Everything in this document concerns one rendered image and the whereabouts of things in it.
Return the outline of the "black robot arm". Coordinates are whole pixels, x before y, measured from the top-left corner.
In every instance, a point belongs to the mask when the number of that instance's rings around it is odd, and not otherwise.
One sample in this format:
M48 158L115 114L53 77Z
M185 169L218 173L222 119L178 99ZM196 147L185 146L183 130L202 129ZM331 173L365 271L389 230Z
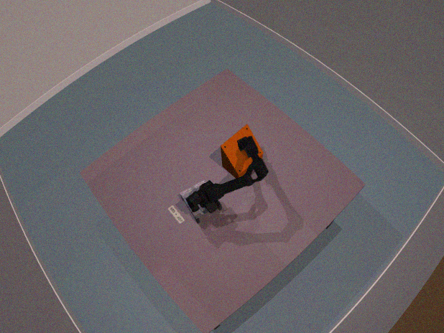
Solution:
M255 182L260 182L268 174L268 170L263 162L263 159L259 157L259 148L252 136L245 136L242 139L237 140L240 151L245 150L247 156L252 158L253 162L249 165L246 173L239 178L233 179L223 184L214 184L211 180L200 185L198 191L194 191L188 198L187 202L191 207L196 206L201 201L204 201L203 206L212 213L216 211L220 206L218 201L224 194L241 189L242 187L249 187ZM256 172L258 178L252 179L251 174L253 170Z

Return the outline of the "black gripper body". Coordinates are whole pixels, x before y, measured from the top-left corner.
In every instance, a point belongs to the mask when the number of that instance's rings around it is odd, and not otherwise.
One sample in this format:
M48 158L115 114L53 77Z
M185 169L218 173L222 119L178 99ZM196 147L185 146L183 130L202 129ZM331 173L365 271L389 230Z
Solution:
M204 201L201 201L199 204L200 204L200 206L203 206L203 203L204 203ZM190 205L189 205L190 206ZM190 206L190 208L191 208L191 210L193 211L193 212L195 212L195 211L197 211L197 210L199 210L200 208L199 208L199 206L198 206L198 204L196 205L196 206L194 206L194 207L191 207Z

